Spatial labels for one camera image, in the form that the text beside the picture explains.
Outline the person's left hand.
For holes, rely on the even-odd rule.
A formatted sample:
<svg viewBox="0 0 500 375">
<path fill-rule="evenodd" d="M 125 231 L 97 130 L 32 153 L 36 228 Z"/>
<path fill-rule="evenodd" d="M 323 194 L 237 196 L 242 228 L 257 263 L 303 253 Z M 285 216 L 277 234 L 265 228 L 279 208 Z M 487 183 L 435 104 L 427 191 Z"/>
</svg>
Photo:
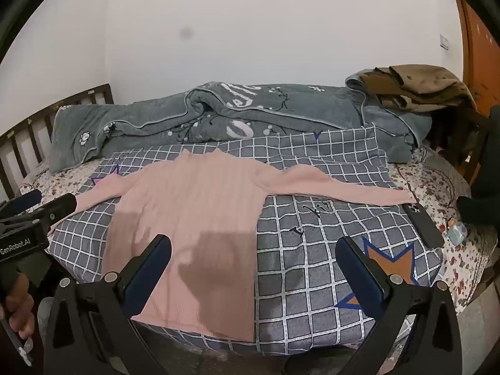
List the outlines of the person's left hand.
<svg viewBox="0 0 500 375">
<path fill-rule="evenodd" d="M 25 274 L 20 273 L 1 302 L 1 319 L 5 319 L 5 315 L 8 315 L 9 326 L 21 339 L 29 339 L 36 327 L 32 313 L 34 300 L 28 289 L 29 280 Z"/>
</svg>

